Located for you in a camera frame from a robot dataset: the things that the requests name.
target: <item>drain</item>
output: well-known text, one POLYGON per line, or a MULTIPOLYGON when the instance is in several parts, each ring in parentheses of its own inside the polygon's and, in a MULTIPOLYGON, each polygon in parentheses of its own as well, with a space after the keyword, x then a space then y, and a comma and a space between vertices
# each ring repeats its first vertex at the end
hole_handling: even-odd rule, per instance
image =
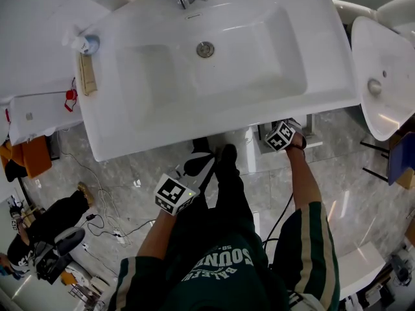
POLYGON ((197 45, 196 52, 201 58, 209 58, 215 52, 215 47, 208 41, 202 41, 197 45))
POLYGON ((368 90, 374 97, 377 97, 382 92, 382 84, 380 81, 371 78, 368 81, 368 90))

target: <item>chair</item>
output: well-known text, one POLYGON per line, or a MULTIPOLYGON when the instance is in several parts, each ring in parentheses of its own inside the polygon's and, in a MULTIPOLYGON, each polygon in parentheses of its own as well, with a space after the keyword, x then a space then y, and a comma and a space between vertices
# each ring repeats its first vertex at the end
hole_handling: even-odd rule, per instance
POLYGON ((399 179, 408 168, 415 169, 415 132, 407 133, 391 150, 364 142, 361 142, 361 144, 367 146, 368 148, 381 151, 382 156, 388 159, 387 177, 375 173, 367 168, 363 168, 363 170, 385 182, 388 182, 389 185, 392 185, 397 179, 399 179))

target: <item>cable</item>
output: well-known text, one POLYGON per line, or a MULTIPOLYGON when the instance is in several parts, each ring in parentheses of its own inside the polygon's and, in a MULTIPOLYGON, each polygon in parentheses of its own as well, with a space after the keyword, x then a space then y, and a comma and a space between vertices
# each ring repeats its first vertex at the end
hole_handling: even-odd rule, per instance
POLYGON ((97 259, 97 261, 99 261, 102 265, 104 265, 104 267, 107 269, 107 270, 110 270, 112 273, 114 273, 114 275, 117 277, 118 276, 118 274, 116 274, 116 272, 114 272, 113 270, 111 270, 111 268, 109 268, 107 265, 105 265, 105 263, 100 259, 100 258, 98 258, 98 257, 96 257, 96 256, 94 256, 92 253, 90 253, 87 249, 85 249, 84 248, 84 250, 85 250, 85 252, 88 254, 88 255, 90 255, 92 258, 95 258, 95 259, 97 259))
POLYGON ((91 230, 91 228, 89 227, 89 225, 92 225, 92 226, 94 226, 94 227, 96 227, 96 228, 98 228, 98 229, 103 229, 104 228, 104 219, 102 219, 102 216, 101 215, 99 215, 99 214, 91 214, 91 215, 89 215, 89 216, 87 216, 87 219, 86 219, 86 221, 91 221, 92 219, 94 219, 96 216, 99 216, 100 218, 101 218, 101 221, 102 221, 102 227, 100 227, 100 226, 98 226, 98 225, 95 225, 95 224, 93 224, 93 223, 91 223, 91 222, 88 222, 88 224, 87 224, 87 227, 88 227, 88 229, 89 229, 89 231, 91 232, 91 234, 92 235, 94 235, 94 236, 101 236, 102 234, 109 234, 109 235, 112 235, 112 236, 115 236, 115 237, 126 237, 126 236, 128 236, 128 235, 131 235, 134 231, 137 231, 137 230, 139 230, 140 228, 142 228, 142 227, 144 227, 145 225, 147 225, 149 222, 151 222, 151 221, 154 221, 155 219, 151 219, 151 220, 148 220, 148 221, 146 221, 144 224, 142 224, 141 226, 139 226, 139 227, 137 227, 137 228, 135 228, 135 229, 133 229, 131 232, 129 232, 128 234, 125 234, 125 235, 120 235, 120 234, 115 234, 115 233, 111 233, 110 231, 101 231, 99 234, 95 234, 92 230, 91 230))
POLYGON ((82 225, 80 225, 79 227, 82 227, 87 221, 88 221, 88 219, 85 220, 84 223, 82 225))
POLYGON ((144 224, 142 224, 141 226, 139 226, 138 228, 135 228, 135 229, 133 229, 133 230, 131 230, 131 232, 129 232, 128 234, 126 234, 126 235, 123 235, 123 236, 119 236, 119 235, 116 235, 116 234, 114 234, 115 236, 118 236, 118 237, 125 237, 125 236, 128 236, 129 234, 131 234, 131 233, 133 233, 134 231, 137 231, 138 229, 140 229, 141 227, 143 227, 143 226, 145 226, 145 225, 147 225, 149 222, 151 222, 151 221, 154 221, 155 219, 151 219, 151 220, 149 220, 149 221, 146 221, 144 224))
POLYGON ((268 235, 267 239, 266 239, 265 241, 263 241, 264 250, 266 250, 266 248, 267 248, 268 241, 273 240, 273 239, 271 239, 271 238, 270 238, 270 237, 271 237, 271 234, 274 232, 275 228, 277 227, 277 225, 279 224, 279 222, 280 222, 280 221, 281 221, 281 219, 283 218, 283 216, 284 216, 285 212, 287 212, 288 206, 290 205, 290 202, 291 202, 291 200, 292 200, 292 197, 293 197, 293 196, 294 196, 294 193, 292 193, 292 194, 291 194, 290 199, 288 200, 288 203, 287 203, 287 205, 286 205, 286 206, 285 206, 285 208, 284 208, 284 211, 281 213, 281 215, 279 216, 279 218, 278 218, 277 222, 275 223, 275 225, 274 225, 274 226, 273 226, 273 228, 271 229, 271 232, 269 233, 269 235, 268 235))
MULTIPOLYGON (((107 203, 106 203, 106 201, 105 201, 104 193, 105 193, 105 194, 107 194, 107 195, 110 197, 111 202, 112 202, 112 206, 113 206, 113 208, 114 208, 114 210, 115 210, 115 213, 116 213, 116 215, 117 215, 117 218, 118 218, 119 220, 121 220, 121 218, 120 218, 120 216, 119 216, 118 209, 117 209, 117 207, 115 206, 114 198, 112 197, 112 195, 111 195, 111 194, 110 194, 107 190, 103 189, 103 187, 102 187, 102 185, 101 185, 101 182, 99 181, 98 176, 96 175, 96 173, 95 173, 92 169, 90 169, 89 167, 84 166, 83 164, 81 164, 81 163, 78 161, 78 159, 77 159, 77 158, 76 158, 73 154, 71 154, 71 153, 69 153, 69 152, 68 152, 68 153, 65 153, 64 151, 62 151, 62 148, 60 147, 60 142, 59 142, 59 133, 58 133, 57 140, 58 140, 58 147, 59 147, 59 151, 60 151, 60 153, 61 153, 61 154, 63 154, 64 156, 69 156, 69 157, 72 157, 72 158, 76 161, 76 163, 77 163, 79 166, 81 166, 82 168, 85 168, 86 170, 88 170, 89 172, 91 172, 91 174, 95 177, 95 179, 96 179, 96 180, 97 180, 97 182, 98 182, 98 186, 99 186, 98 195, 99 195, 99 199, 101 200, 101 202, 102 202, 102 204, 103 204, 103 206, 104 206, 104 217, 105 217, 105 219, 106 219, 107 224, 108 224, 108 225, 110 225, 112 229, 114 229, 114 230, 118 230, 118 231, 120 231, 120 233, 122 233, 122 234, 124 234, 124 235, 125 235, 125 232, 123 231, 123 228, 121 227, 121 224, 119 223, 119 221, 118 221, 118 220, 116 220, 115 218, 113 218, 112 216, 108 216, 108 215, 106 214, 106 210, 107 210, 107 203)), ((131 246, 131 245, 132 245, 131 240, 130 240, 128 237, 126 238, 125 242, 126 242, 126 245, 125 245, 125 246, 121 244, 121 246, 122 246, 123 248, 127 248, 128 246, 131 246)))
POLYGON ((264 245, 266 242, 271 242, 271 241, 278 241, 279 238, 269 238, 268 240, 265 240, 264 242, 262 242, 262 245, 264 245))

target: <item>sink basin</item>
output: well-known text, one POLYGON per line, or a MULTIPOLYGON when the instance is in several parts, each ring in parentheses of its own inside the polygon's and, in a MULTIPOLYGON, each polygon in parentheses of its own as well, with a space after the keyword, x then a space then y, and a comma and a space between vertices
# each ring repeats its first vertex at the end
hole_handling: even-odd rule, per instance
POLYGON ((389 139, 415 113, 415 50, 409 40, 366 17, 352 28, 351 46, 362 111, 372 135, 389 139), (381 93, 368 91, 377 80, 381 93))
POLYGON ((137 0, 86 33, 101 39, 98 91, 79 98, 98 161, 359 103, 331 0, 137 0))
POLYGON ((158 23, 140 37, 139 45, 115 51, 128 118, 139 129, 179 112, 180 120, 203 119, 301 95, 307 87, 290 19, 275 3, 212 6, 158 23), (214 46, 209 58, 196 53, 201 39, 214 46))

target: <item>black cable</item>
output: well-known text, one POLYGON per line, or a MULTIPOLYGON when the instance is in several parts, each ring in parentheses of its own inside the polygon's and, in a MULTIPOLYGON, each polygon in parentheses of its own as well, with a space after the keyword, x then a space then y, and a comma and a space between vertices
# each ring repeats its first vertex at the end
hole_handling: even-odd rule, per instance
POLYGON ((85 221, 84 221, 84 223, 82 224, 82 225, 80 225, 79 227, 82 227, 86 222, 88 221, 88 219, 86 219, 85 221))
POLYGON ((118 235, 118 234, 113 234, 114 236, 117 236, 117 237, 125 237, 125 236, 128 236, 129 234, 131 234, 131 233, 133 233, 134 231, 137 231, 138 229, 140 229, 141 227, 144 227, 145 225, 147 225, 149 222, 151 222, 151 221, 154 221, 155 219, 151 219, 151 220, 149 220, 149 221, 146 221, 144 224, 142 224, 141 226, 139 226, 138 228, 135 228, 135 229, 133 229, 131 232, 129 232, 128 234, 126 234, 126 235, 123 235, 123 236, 120 236, 120 235, 118 235))
POLYGON ((287 205, 285 206, 284 211, 282 212, 281 216, 279 216, 279 218, 278 218, 277 222, 275 223, 275 225, 274 225, 274 226, 273 226, 273 228, 271 229, 271 232, 269 233, 269 235, 268 235, 267 239, 266 239, 265 241, 263 241, 263 244, 264 244, 264 250, 266 250, 266 248, 267 248, 267 244, 268 244, 268 241, 270 240, 271 234, 274 232, 275 228, 277 227, 277 225, 279 224, 279 222, 280 222, 280 221, 281 221, 281 219, 283 218, 283 216, 284 216, 285 212, 287 212, 288 206, 290 205, 290 202, 291 202, 291 200, 292 200, 292 196, 293 196, 293 195, 294 195, 294 193, 292 193, 292 194, 291 194, 291 197, 290 197, 290 199, 288 200, 288 203, 287 203, 287 205))
POLYGON ((105 263, 100 259, 100 258, 97 258, 96 256, 94 256, 92 253, 90 253, 87 249, 84 249, 85 250, 85 252, 88 254, 88 255, 90 255, 92 258, 94 258, 94 259, 97 259, 97 261, 99 261, 102 265, 104 265, 105 266, 105 268, 107 269, 107 270, 110 270, 112 273, 114 273, 114 275, 117 277, 118 276, 118 274, 116 274, 116 272, 114 272, 113 270, 111 270, 111 268, 109 268, 107 265, 105 265, 105 263))
POLYGON ((265 240, 264 242, 262 242, 262 245, 264 245, 266 242, 271 242, 271 241, 278 241, 279 238, 269 238, 268 240, 265 240))
POLYGON ((90 221, 90 220, 94 219, 94 217, 96 217, 96 216, 99 216, 99 218, 101 219, 101 221, 102 221, 102 227, 100 227, 100 226, 98 226, 98 225, 95 225, 95 224, 93 224, 93 223, 91 223, 91 222, 88 222, 88 224, 86 225, 86 226, 88 227, 89 231, 91 232, 91 234, 92 234, 93 236, 96 236, 96 237, 99 237, 99 236, 101 236, 102 234, 110 234, 110 235, 115 236, 115 237, 125 237, 125 236, 128 236, 128 235, 132 234, 134 231, 137 231, 138 229, 142 228, 143 226, 147 225, 149 222, 151 222, 151 221, 154 221, 154 220, 155 220, 155 219, 151 219, 151 220, 149 220, 149 221, 146 221, 144 224, 142 224, 141 226, 139 226, 139 227, 137 227, 137 228, 133 229, 131 232, 129 232, 128 234, 125 234, 125 235, 119 235, 119 234, 111 233, 110 231, 101 231, 99 234, 95 234, 95 233, 91 230, 91 228, 89 227, 89 225, 92 225, 92 226, 94 226, 94 227, 96 227, 96 228, 98 228, 98 229, 103 229, 103 228, 104 228, 104 226, 105 226, 104 219, 102 219, 102 216, 101 216, 101 215, 99 215, 99 214, 91 214, 91 216, 89 216, 89 220, 88 220, 88 217, 87 217, 87 221, 90 221))

